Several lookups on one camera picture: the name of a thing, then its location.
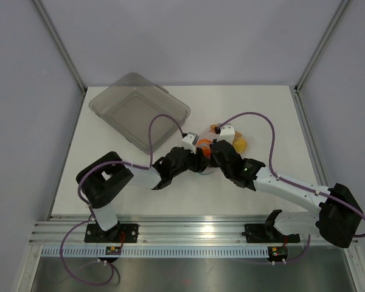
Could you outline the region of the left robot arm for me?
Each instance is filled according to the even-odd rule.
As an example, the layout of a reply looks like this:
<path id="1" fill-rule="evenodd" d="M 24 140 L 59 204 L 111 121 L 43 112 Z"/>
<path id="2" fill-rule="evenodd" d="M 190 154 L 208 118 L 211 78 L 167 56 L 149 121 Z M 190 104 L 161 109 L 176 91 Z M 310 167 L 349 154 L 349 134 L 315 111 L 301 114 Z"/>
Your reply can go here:
<path id="1" fill-rule="evenodd" d="M 83 169 L 76 177 L 77 195 L 84 201 L 95 223 L 86 230 L 87 243 L 122 242 L 127 233 L 122 227 L 113 200 L 127 185 L 151 190 L 168 187 L 173 178 L 190 170 L 202 173 L 210 166 L 210 159 L 202 149 L 195 152 L 174 147 L 149 167 L 122 160 L 111 151 Z"/>

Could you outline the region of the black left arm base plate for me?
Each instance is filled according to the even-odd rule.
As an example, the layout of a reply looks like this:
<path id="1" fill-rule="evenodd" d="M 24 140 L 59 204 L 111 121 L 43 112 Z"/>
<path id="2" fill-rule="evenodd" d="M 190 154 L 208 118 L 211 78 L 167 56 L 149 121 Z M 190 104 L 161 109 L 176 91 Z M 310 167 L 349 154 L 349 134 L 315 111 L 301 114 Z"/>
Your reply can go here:
<path id="1" fill-rule="evenodd" d="M 103 231 L 97 224 L 88 224 L 85 243 L 136 243 L 139 233 L 138 224 L 119 224 L 108 231 Z"/>

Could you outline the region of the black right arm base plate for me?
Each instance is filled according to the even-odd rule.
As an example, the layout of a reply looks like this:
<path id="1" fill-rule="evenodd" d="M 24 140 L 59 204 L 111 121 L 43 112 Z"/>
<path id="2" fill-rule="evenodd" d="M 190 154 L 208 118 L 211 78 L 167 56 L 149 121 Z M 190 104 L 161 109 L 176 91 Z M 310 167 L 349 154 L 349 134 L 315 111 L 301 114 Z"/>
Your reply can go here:
<path id="1" fill-rule="evenodd" d="M 300 243 L 298 234 L 283 235 L 274 227 L 267 227 L 263 223 L 244 225 L 242 236 L 247 243 Z"/>

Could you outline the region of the orange fake orange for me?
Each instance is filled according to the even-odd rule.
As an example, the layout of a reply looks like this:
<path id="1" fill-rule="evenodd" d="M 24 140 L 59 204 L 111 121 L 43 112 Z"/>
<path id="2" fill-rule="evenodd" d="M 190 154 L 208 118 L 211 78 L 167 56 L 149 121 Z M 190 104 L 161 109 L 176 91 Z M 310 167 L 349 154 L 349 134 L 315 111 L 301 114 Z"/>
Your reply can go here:
<path id="1" fill-rule="evenodd" d="M 210 150 L 210 146 L 212 145 L 212 141 L 208 140 L 208 139 L 200 139 L 197 144 L 196 147 L 197 148 L 201 148 L 203 150 Z"/>

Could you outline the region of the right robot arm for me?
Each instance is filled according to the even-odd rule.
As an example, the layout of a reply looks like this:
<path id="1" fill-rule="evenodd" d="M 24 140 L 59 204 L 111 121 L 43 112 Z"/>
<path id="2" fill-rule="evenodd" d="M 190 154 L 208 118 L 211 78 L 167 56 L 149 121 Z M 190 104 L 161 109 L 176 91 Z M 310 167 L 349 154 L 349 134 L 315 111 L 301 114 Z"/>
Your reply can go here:
<path id="1" fill-rule="evenodd" d="M 273 175 L 267 165 L 241 157 L 226 141 L 214 143 L 210 150 L 224 176 L 236 186 L 278 196 L 304 208 L 302 212 L 276 209 L 264 223 L 247 224 L 247 242 L 297 243 L 301 235 L 319 235 L 339 248 L 350 246 L 363 212 L 346 186 L 310 186 Z"/>

